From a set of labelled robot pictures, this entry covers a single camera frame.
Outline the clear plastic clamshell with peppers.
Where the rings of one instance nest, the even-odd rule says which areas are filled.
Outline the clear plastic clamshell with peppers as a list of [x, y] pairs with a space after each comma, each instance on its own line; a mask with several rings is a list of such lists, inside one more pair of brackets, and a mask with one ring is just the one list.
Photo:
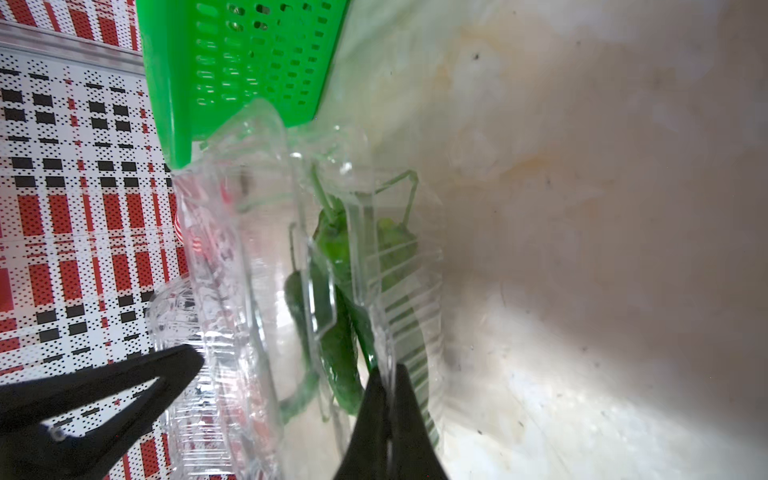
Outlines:
[[257, 100], [173, 174], [188, 271], [154, 301], [199, 376], [175, 479], [442, 479], [442, 226], [416, 171]]

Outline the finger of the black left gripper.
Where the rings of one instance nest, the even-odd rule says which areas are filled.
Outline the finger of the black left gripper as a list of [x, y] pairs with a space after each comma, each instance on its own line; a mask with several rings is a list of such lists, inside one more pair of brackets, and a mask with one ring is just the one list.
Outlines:
[[[1, 387], [3, 479], [103, 479], [204, 365], [183, 344], [96, 369]], [[150, 382], [132, 403], [82, 437], [45, 420]]]

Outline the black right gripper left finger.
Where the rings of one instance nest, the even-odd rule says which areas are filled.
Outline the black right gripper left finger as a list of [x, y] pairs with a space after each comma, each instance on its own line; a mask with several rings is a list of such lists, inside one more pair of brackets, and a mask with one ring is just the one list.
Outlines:
[[349, 446], [334, 479], [387, 479], [389, 434], [387, 392], [379, 369], [374, 368]]

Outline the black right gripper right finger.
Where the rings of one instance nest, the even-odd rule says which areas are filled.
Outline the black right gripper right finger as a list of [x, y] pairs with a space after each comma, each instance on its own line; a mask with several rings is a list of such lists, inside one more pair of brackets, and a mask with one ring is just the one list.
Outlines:
[[390, 479], [442, 479], [443, 469], [424, 424], [407, 368], [397, 364], [389, 407]]

